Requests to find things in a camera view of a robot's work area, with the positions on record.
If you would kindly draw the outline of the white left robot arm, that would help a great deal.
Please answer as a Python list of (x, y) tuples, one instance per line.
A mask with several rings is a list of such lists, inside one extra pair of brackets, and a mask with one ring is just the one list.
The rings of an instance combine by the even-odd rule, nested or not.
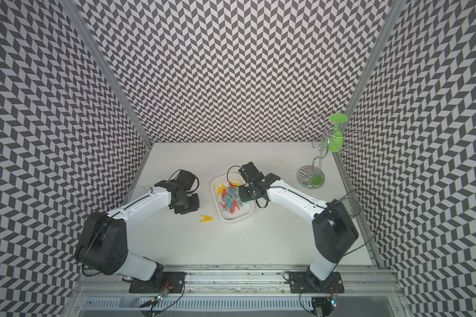
[(154, 213), (169, 208), (177, 215), (198, 210), (199, 179), (187, 170), (162, 180), (146, 193), (108, 212), (94, 212), (85, 220), (74, 258), (82, 268), (107, 276), (155, 284), (163, 279), (163, 265), (129, 250), (128, 235)]

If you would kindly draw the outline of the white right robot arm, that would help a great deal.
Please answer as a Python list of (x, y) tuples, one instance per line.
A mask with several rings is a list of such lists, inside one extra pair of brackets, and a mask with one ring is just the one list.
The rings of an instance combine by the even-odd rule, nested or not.
[(321, 293), (338, 284), (335, 268), (359, 237), (358, 229), (342, 202), (326, 202), (288, 185), (276, 174), (264, 175), (253, 162), (239, 168), (244, 185), (239, 186), (243, 202), (263, 198), (300, 216), (312, 226), (317, 255), (306, 274), (310, 287)]

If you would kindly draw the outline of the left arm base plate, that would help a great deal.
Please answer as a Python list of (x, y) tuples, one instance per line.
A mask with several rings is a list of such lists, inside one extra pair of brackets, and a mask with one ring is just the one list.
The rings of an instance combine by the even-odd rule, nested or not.
[(129, 293), (132, 294), (158, 294), (164, 286), (169, 289), (169, 293), (182, 293), (185, 284), (186, 272), (165, 272), (160, 276), (153, 276), (149, 281), (133, 279), (130, 283)]

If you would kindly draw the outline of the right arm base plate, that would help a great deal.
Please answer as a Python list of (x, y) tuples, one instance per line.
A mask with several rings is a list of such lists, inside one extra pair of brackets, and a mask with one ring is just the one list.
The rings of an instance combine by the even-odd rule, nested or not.
[(286, 272), (283, 278), (288, 282), (291, 293), (328, 293), (342, 294), (345, 288), (339, 272), (331, 272), (324, 280), (319, 280), (312, 272)]

